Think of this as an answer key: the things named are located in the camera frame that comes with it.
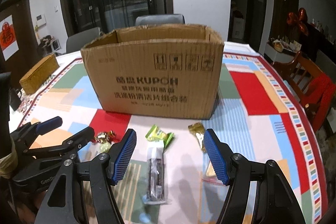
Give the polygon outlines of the left hand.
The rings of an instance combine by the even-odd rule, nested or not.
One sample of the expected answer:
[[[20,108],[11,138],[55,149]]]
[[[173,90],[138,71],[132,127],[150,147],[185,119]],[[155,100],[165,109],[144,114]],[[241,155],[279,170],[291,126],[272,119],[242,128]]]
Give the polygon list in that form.
[[[15,149],[15,144],[12,143],[11,153],[1,158],[0,160],[0,176],[5,179],[9,179],[17,166],[18,166],[18,154]]]

